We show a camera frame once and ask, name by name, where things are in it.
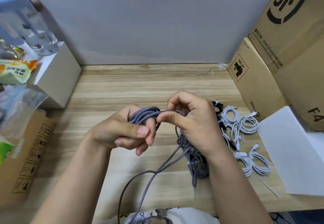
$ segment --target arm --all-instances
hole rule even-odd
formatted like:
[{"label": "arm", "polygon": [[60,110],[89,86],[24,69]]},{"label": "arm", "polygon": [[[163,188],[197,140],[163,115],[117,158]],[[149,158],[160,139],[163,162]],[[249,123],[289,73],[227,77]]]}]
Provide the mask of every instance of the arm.
[{"label": "arm", "polygon": [[225,144],[213,104],[186,91],[179,91],[168,100],[168,110],[156,121],[179,127],[207,159],[209,175],[219,220],[223,224],[271,224],[271,218]]},{"label": "arm", "polygon": [[148,119],[144,126],[128,123],[140,108],[130,105],[87,132],[32,224],[91,223],[111,150],[136,148],[139,156],[153,143],[155,119]]}]

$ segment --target sf logo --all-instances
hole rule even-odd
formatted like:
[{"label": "sf logo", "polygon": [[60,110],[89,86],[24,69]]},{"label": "sf logo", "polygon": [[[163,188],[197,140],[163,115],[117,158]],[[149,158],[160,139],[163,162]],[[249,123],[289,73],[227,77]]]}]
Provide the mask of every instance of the sf logo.
[{"label": "sf logo", "polygon": [[[305,0],[299,0],[297,3],[295,3],[295,7],[283,18],[277,18],[273,15],[271,8],[269,8],[269,10],[267,11],[267,16],[269,18],[269,20],[274,23],[274,24],[282,24],[284,22],[286,22],[287,20],[289,20],[292,16],[294,16],[294,14],[300,9],[300,7],[302,6],[302,4],[304,3]],[[277,8],[279,7],[279,12],[282,11],[282,9],[287,5],[292,5],[294,2],[294,0],[274,0],[273,5]]]}]

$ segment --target forearm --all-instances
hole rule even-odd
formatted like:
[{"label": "forearm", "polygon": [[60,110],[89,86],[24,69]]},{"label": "forearm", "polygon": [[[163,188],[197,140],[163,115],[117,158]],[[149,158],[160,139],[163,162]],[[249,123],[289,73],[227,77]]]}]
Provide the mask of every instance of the forearm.
[{"label": "forearm", "polygon": [[91,223],[110,152],[86,135],[32,224]]},{"label": "forearm", "polygon": [[215,204],[222,224],[271,224],[252,185],[226,144],[207,158]]}]

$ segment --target brown cardboard box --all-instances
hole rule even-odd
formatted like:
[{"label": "brown cardboard box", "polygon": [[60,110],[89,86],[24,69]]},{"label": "brown cardboard box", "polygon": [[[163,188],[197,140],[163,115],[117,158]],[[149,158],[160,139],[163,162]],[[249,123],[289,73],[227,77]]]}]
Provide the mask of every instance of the brown cardboard box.
[{"label": "brown cardboard box", "polygon": [[0,206],[13,206],[25,201],[54,127],[52,120],[37,111],[31,116],[20,152],[17,153],[19,146],[16,146],[0,165]]},{"label": "brown cardboard box", "polygon": [[287,105],[271,72],[248,38],[244,38],[228,65],[238,90],[261,122]]},{"label": "brown cardboard box", "polygon": [[271,0],[249,38],[306,125],[324,130],[324,0]]}]

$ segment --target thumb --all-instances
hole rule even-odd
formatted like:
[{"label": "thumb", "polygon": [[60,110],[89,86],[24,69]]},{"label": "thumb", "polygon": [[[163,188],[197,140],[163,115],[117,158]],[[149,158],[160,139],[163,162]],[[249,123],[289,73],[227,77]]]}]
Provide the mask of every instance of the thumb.
[{"label": "thumb", "polygon": [[129,138],[145,138],[149,134],[150,128],[143,125],[128,123],[125,121],[116,121],[112,126],[112,133],[116,136],[126,136]]},{"label": "thumb", "polygon": [[179,113],[176,113],[174,111],[165,111],[157,116],[156,122],[157,123],[161,123],[161,122],[171,123],[173,125],[176,125],[178,128],[184,130],[185,127],[187,127],[186,123],[188,122],[188,118],[186,118],[183,115],[180,115]]}]

